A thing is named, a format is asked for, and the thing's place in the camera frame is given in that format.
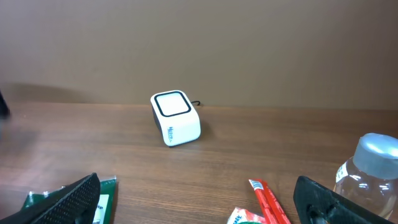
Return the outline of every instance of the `barcode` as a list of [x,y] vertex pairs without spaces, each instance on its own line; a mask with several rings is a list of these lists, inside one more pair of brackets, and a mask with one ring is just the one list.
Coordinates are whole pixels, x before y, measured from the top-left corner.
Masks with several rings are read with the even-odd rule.
[[262,184],[260,182],[255,181],[255,180],[249,180],[249,181],[250,181],[251,186],[254,188],[254,190],[257,190],[257,189],[264,190],[264,188],[262,187]]

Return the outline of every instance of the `clear plastic bottle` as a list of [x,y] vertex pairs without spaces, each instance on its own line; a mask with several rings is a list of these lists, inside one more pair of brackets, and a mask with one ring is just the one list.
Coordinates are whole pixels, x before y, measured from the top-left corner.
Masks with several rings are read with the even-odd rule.
[[336,174],[334,191],[388,219],[397,204],[398,139],[369,133]]

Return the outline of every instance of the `bottle cap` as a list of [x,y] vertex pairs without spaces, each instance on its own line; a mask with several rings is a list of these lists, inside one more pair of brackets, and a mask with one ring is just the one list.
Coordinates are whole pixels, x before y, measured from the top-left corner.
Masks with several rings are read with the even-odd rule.
[[398,179],[398,139],[369,133],[359,139],[354,165],[378,179]]

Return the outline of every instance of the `brown tabletop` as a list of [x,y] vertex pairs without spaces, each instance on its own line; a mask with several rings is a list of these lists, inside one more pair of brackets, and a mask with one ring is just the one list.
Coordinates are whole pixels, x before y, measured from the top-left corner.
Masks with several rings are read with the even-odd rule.
[[[226,223],[261,213],[248,179],[268,181],[287,216],[297,177],[333,188],[362,135],[398,136],[397,111],[198,107],[202,134],[169,148],[147,105],[11,103],[0,140],[0,218],[29,191],[116,175],[114,223]],[[396,212],[392,221],[398,221]]]

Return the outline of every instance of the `green snack bag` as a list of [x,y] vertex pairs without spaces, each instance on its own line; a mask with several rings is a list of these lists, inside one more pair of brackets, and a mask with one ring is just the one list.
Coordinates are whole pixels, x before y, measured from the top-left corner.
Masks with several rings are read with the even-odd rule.
[[[99,196],[93,224],[109,224],[109,221],[111,219],[112,203],[115,190],[116,176],[109,179],[101,180],[101,195]],[[42,194],[29,192],[28,196],[25,199],[24,205],[22,206],[22,209],[27,208],[41,200],[44,200],[56,191],[58,190],[55,190],[51,193],[43,192]]]

